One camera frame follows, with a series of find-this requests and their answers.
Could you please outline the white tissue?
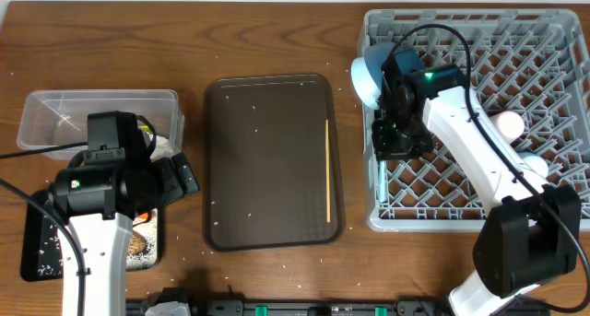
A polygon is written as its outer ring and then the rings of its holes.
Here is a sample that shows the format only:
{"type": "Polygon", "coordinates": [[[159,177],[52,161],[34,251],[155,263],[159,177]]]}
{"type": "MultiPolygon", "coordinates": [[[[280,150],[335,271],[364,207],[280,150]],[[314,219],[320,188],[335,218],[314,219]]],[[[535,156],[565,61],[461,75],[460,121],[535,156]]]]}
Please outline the white tissue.
{"type": "Polygon", "coordinates": [[[156,136],[156,147],[150,158],[157,160],[160,158],[171,158],[172,156],[179,153],[178,147],[174,140],[166,138],[162,135],[156,136]]]}

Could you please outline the light blue plastic knife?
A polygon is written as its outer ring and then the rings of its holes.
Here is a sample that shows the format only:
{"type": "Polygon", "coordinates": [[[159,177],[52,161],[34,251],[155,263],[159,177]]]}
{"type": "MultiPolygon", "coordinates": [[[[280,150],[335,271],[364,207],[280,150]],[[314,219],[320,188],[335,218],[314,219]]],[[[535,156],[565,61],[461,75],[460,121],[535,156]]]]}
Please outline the light blue plastic knife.
{"type": "Polygon", "coordinates": [[[388,201],[387,161],[380,161],[378,165],[377,196],[380,204],[388,201]]]}

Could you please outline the light blue rice bowl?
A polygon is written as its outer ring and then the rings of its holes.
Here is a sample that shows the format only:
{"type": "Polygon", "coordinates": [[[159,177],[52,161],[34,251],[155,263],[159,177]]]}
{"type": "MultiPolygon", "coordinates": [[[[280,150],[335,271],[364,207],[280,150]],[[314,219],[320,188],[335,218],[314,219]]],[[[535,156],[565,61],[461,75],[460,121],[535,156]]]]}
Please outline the light blue rice bowl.
{"type": "Polygon", "coordinates": [[[373,80],[364,57],[356,58],[350,67],[352,85],[361,102],[372,110],[379,108],[381,90],[373,80]]]}

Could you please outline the green snack wrapper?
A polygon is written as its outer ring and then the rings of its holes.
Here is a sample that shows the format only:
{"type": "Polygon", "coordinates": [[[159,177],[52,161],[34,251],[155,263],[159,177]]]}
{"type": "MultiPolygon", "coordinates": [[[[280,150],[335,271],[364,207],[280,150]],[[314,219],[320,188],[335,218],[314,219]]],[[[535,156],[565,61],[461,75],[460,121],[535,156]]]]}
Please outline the green snack wrapper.
{"type": "Polygon", "coordinates": [[[139,125],[138,130],[142,133],[144,140],[149,145],[153,139],[153,133],[146,125],[139,125]]]}

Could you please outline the wooden chopstick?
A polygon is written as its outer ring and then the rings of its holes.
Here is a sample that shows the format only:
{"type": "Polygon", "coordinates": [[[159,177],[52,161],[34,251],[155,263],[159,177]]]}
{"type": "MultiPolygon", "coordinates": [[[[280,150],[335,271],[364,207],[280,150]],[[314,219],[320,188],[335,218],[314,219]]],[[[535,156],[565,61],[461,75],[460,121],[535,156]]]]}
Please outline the wooden chopstick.
{"type": "Polygon", "coordinates": [[[324,124],[324,154],[325,154],[325,197],[326,197],[326,223],[331,223],[331,168],[330,168],[330,137],[329,137],[329,120],[324,124]]]}

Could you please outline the dark blue plate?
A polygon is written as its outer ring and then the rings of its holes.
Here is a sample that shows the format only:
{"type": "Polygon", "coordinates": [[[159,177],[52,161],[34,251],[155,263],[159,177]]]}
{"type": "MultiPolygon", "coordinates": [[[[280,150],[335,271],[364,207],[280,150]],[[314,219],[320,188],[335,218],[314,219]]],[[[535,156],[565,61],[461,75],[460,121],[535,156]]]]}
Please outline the dark blue plate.
{"type": "Polygon", "coordinates": [[[376,102],[382,94],[382,65],[394,47],[395,44],[391,41],[380,42],[368,47],[364,52],[365,85],[362,88],[365,92],[365,104],[368,106],[377,106],[376,102]]]}

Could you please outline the pink cup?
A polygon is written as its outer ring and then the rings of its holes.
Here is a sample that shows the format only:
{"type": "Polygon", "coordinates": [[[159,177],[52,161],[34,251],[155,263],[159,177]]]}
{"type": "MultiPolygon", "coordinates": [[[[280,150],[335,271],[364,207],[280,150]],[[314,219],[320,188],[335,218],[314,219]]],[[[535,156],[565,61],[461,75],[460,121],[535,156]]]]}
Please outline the pink cup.
{"type": "Polygon", "coordinates": [[[525,131],[525,122],[515,111],[502,111],[491,116],[490,120],[509,144],[517,140],[525,131]]]}

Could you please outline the light blue cup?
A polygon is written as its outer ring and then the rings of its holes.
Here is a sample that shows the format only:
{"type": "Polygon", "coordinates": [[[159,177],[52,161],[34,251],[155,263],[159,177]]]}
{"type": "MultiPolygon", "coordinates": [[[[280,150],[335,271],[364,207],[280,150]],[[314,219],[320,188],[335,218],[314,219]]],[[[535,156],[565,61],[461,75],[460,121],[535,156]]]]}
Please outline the light blue cup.
{"type": "Polygon", "coordinates": [[[536,174],[547,178],[549,175],[549,165],[541,156],[536,155],[532,152],[520,152],[520,158],[523,162],[530,167],[536,174]]]}

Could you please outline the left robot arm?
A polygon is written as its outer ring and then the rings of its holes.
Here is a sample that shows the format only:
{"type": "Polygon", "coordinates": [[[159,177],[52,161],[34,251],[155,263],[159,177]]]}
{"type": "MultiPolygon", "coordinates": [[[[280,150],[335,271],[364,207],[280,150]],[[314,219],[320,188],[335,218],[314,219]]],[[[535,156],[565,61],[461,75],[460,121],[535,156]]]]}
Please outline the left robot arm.
{"type": "Polygon", "coordinates": [[[89,115],[88,139],[56,174],[45,203],[1,182],[59,231],[64,315],[123,315],[134,219],[199,190],[184,154],[151,158],[157,137],[140,128],[148,124],[131,112],[89,115]]]}

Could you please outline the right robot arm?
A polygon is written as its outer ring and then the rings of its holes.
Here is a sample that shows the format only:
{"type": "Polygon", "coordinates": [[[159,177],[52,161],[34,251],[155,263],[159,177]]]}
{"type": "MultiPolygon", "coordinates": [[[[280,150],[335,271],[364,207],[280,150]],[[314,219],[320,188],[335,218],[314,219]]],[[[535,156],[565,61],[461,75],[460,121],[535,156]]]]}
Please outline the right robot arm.
{"type": "Polygon", "coordinates": [[[471,63],[429,68],[400,41],[364,51],[377,161],[418,158],[440,140],[473,185],[486,220],[474,272],[448,296],[453,315],[494,315],[589,259],[579,241],[582,202],[554,187],[513,150],[480,107],[471,63]]]}

